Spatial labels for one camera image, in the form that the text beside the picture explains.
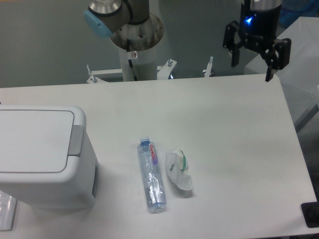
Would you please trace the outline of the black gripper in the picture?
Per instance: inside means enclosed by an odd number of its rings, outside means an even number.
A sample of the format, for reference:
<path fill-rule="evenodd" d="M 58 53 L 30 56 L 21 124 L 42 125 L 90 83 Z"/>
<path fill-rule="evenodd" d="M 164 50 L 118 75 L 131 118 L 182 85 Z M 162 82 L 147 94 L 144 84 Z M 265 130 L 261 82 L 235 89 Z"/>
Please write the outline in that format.
<path fill-rule="evenodd" d="M 280 0 L 241 1 L 240 23 L 234 20 L 227 24 L 223 38 L 223 47 L 232 54 L 232 67 L 239 64 L 242 46 L 257 53 L 268 50 L 265 54 L 266 82 L 289 64 L 291 39 L 275 39 L 281 6 Z M 235 42 L 236 33 L 240 39 L 238 43 Z"/>

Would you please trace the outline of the grey robot arm blue cap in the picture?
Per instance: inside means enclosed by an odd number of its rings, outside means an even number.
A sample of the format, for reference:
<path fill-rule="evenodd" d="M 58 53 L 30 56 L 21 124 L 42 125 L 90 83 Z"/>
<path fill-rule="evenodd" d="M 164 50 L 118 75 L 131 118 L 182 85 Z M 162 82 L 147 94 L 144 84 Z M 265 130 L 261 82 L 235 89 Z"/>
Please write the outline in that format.
<path fill-rule="evenodd" d="M 258 53 L 267 65 L 266 81 L 290 62 L 292 42 L 276 37 L 282 8 L 280 0 L 244 0 L 240 19 L 225 27 L 223 48 L 231 54 L 231 65 L 239 63 L 240 49 Z M 158 69 L 156 46 L 162 40 L 162 21 L 150 12 L 147 0 L 91 0 L 83 12 L 91 30 L 109 38 L 118 48 L 124 81 L 167 79 L 174 62 Z"/>

